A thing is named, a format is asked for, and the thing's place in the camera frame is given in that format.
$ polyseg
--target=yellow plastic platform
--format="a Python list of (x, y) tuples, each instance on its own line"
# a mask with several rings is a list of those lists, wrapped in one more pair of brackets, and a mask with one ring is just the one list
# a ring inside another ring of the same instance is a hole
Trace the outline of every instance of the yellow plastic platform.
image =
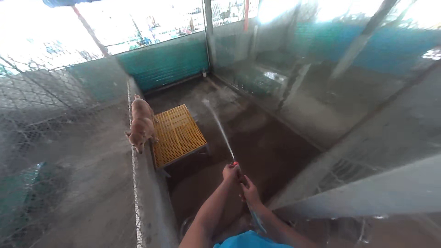
[(159, 142), (153, 144), (156, 168), (165, 167), (207, 146), (204, 136), (185, 104), (156, 115), (154, 123)]

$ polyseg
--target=blue tarp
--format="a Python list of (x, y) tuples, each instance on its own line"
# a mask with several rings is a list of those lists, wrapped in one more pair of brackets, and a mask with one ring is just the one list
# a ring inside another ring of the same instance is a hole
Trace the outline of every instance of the blue tarp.
[(79, 3), (91, 3), (100, 0), (43, 0), (47, 6), (51, 8), (60, 7), (60, 6), (73, 6)]

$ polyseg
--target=wet floor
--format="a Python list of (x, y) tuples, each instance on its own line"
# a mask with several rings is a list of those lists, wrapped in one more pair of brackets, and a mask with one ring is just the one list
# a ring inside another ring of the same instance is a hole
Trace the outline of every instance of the wet floor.
[[(162, 92), (146, 95), (155, 113), (185, 104), (207, 140), (211, 156), (192, 154), (166, 168), (168, 188), (178, 225), (197, 213), (222, 181), (223, 167), (232, 162), (213, 116), (202, 103), (210, 101), (230, 140), (244, 174), (268, 201), (298, 174), (319, 151), (259, 107), (230, 88), (197, 78)], [(237, 186), (232, 189), (218, 231), (246, 212)]]

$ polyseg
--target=tan dog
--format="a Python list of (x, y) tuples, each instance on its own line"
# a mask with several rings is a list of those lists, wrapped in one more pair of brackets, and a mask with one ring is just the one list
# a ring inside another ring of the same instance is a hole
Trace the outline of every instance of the tan dog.
[(158, 122), (158, 120), (153, 114), (153, 109), (150, 108), (150, 105), (138, 95), (135, 95), (135, 100), (132, 102), (132, 117), (130, 132), (125, 133), (129, 138), (130, 144), (139, 154), (142, 154), (144, 144), (149, 138), (153, 137), (155, 142), (159, 141), (152, 122), (152, 120), (155, 122)]

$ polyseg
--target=person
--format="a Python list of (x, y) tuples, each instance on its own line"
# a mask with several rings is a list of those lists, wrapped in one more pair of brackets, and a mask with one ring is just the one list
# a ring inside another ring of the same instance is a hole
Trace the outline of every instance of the person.
[[(222, 183), (199, 209), (179, 248), (213, 247), (213, 233), (222, 215), (228, 191), (233, 184), (239, 183), (239, 165), (226, 165), (222, 171), (222, 176)], [(271, 239), (262, 237), (254, 231), (247, 231), (226, 239), (222, 244), (215, 244), (214, 248), (317, 247), (312, 241), (297, 233), (265, 207), (260, 200), (256, 186), (247, 176), (244, 177), (248, 185), (240, 184), (243, 190), (243, 194), (240, 196), (242, 200), (248, 201), (250, 208), (260, 218), (267, 231), (267, 235)]]

